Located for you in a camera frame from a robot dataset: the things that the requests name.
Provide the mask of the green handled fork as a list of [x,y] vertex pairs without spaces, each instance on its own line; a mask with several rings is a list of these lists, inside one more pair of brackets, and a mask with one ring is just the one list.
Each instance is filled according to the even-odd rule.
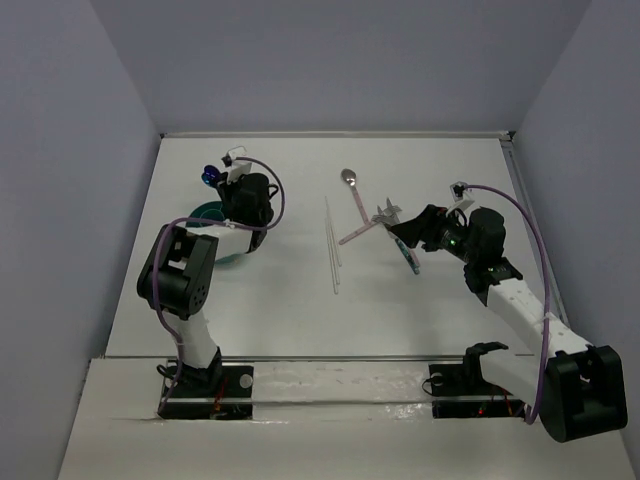
[[420,274],[420,266],[419,266],[419,263],[414,258],[414,255],[413,255],[412,251],[399,238],[395,238],[395,243],[398,246],[398,248],[401,251],[401,253],[403,254],[405,260],[408,263],[408,265],[410,266],[413,274],[414,275],[419,275]]

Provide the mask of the clear chopstick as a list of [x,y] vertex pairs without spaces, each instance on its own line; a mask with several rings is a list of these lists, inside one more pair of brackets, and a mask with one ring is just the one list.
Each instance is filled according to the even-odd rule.
[[328,251],[329,251],[329,260],[331,265],[331,275],[332,275],[332,284],[333,284],[333,293],[334,295],[339,294],[339,266],[337,262],[336,252],[334,248],[333,235],[331,231],[331,226],[329,222],[329,218],[325,217],[325,230],[327,235],[328,242]]
[[331,209],[330,209],[329,200],[327,196],[325,196],[325,206],[326,206],[326,214],[327,214],[327,220],[329,224],[330,238],[331,238],[331,242],[334,250],[335,261],[338,268],[340,268],[342,266],[342,261],[341,261],[341,257],[338,249],[338,241],[335,235],[334,222],[332,219]]

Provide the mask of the silver spoon pink handle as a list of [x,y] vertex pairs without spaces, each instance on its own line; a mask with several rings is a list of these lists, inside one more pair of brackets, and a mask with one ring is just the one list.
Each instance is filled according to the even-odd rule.
[[357,175],[356,175],[356,173],[353,170],[349,169],[349,168],[344,168],[341,171],[340,176],[341,176],[341,179],[349,186],[349,189],[351,191],[351,194],[353,196],[353,199],[355,201],[355,204],[357,206],[357,209],[358,209],[358,212],[359,212],[359,214],[361,216],[361,219],[363,220],[363,222],[365,224],[368,224],[369,223],[369,217],[368,217],[368,215],[366,213],[366,210],[364,208],[364,205],[362,203],[360,194],[359,194],[358,189],[357,189]]

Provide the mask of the pink handled fork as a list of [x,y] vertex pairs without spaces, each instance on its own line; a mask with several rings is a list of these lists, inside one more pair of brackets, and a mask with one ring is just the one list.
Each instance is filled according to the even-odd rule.
[[380,224],[374,223],[372,221],[372,218],[371,218],[369,220],[368,224],[364,224],[363,226],[361,226],[358,229],[354,230],[350,234],[346,235],[345,237],[343,237],[342,239],[340,239],[338,241],[338,244],[339,245],[344,245],[344,244],[350,242],[351,240],[355,239],[356,237],[358,237],[358,236],[364,234],[365,232],[369,231],[370,229],[372,229],[376,225],[380,225]]

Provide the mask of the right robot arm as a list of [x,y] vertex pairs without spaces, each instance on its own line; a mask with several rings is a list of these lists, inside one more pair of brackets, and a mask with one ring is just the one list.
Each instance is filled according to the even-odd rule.
[[610,346],[595,346],[573,332],[534,295],[504,255],[506,228],[497,211],[480,207],[461,223],[444,207],[428,205],[390,232],[410,248],[443,250],[464,264],[464,280],[534,354],[525,360],[499,341],[466,349],[444,384],[464,392],[500,387],[529,409],[547,433],[565,443],[628,424],[622,361]]

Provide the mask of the teal utensil holder cup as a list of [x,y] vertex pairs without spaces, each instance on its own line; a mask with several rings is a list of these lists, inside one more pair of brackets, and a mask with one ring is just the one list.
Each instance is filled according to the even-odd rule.
[[190,232],[218,239],[216,265],[233,263],[249,252],[253,232],[228,227],[221,201],[204,203],[192,211],[189,217],[191,221],[186,223],[186,228]]

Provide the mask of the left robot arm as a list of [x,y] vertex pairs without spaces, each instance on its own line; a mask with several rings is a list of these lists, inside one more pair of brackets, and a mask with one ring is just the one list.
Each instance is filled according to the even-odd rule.
[[204,168],[203,182],[218,193],[222,218],[202,219],[201,230],[187,229],[187,219],[163,226],[137,280],[138,296],[156,311],[177,349],[176,367],[159,371],[201,395],[215,392],[223,376],[220,347],[204,316],[214,265],[261,245],[274,218],[271,200],[282,191],[279,180],[248,167]]

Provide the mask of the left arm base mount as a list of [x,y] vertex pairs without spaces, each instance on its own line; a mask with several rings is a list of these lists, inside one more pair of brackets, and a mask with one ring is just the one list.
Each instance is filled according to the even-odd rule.
[[207,374],[184,367],[178,384],[169,394],[177,361],[156,366],[163,378],[158,416],[166,420],[251,420],[253,418],[254,367],[248,364],[221,364],[213,383]]

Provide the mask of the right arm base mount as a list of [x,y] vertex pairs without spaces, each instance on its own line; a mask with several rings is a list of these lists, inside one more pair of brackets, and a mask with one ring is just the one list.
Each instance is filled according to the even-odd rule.
[[525,403],[502,387],[488,383],[481,373],[483,355],[508,347],[500,342],[468,347],[459,363],[429,365],[421,388],[432,399],[435,419],[524,418]]

